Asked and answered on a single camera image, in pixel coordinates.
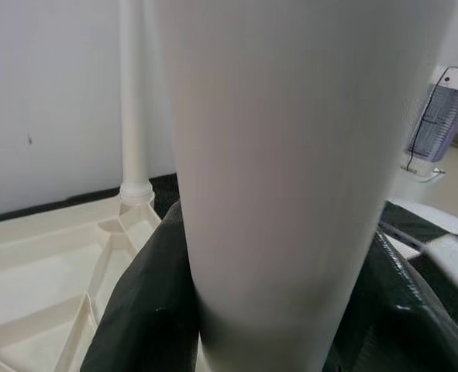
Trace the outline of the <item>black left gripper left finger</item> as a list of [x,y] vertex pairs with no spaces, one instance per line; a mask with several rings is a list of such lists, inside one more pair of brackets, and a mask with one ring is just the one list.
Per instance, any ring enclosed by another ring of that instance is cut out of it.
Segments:
[[79,372],[195,372],[199,328],[176,201],[119,278]]

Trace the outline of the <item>white plastic children table top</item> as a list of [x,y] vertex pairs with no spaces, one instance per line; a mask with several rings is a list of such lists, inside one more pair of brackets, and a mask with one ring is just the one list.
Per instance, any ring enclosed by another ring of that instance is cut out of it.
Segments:
[[0,222],[0,372],[79,372],[160,217],[117,197]]

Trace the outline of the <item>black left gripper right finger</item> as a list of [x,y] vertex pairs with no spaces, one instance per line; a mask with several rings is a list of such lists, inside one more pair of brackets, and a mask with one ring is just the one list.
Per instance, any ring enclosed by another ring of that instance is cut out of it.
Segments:
[[323,372],[458,372],[458,325],[376,231]]

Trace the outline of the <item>white tapered plastic table leg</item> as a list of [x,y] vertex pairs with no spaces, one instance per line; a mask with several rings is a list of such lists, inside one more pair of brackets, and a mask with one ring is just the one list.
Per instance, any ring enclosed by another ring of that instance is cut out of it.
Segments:
[[143,0],[119,0],[119,85],[122,127],[120,198],[129,205],[152,200],[148,177],[143,73]]
[[320,372],[456,0],[158,0],[209,372]]

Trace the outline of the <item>black table cloth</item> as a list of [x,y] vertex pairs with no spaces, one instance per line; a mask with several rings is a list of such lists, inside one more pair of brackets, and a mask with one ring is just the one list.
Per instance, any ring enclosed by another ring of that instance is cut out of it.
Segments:
[[[150,180],[155,193],[154,210],[163,218],[170,207],[180,199],[177,175],[167,174],[154,177]],[[0,214],[0,222],[33,215],[36,213],[49,212],[60,208],[72,207],[88,202],[96,202],[105,198],[116,196],[118,188],[110,188],[101,191],[93,191],[81,195],[75,195],[61,201],[54,201],[42,205],[34,205],[17,211]],[[392,228],[418,240],[428,243],[441,236],[447,235],[448,230],[430,222],[427,219],[410,212],[398,204],[387,201],[381,214],[381,221]]]

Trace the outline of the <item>white insect zapper lamp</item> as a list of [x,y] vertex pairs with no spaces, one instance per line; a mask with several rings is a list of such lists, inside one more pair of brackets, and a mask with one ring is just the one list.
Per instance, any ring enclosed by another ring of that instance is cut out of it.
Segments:
[[401,169],[429,179],[458,130],[458,67],[437,67],[411,137]]

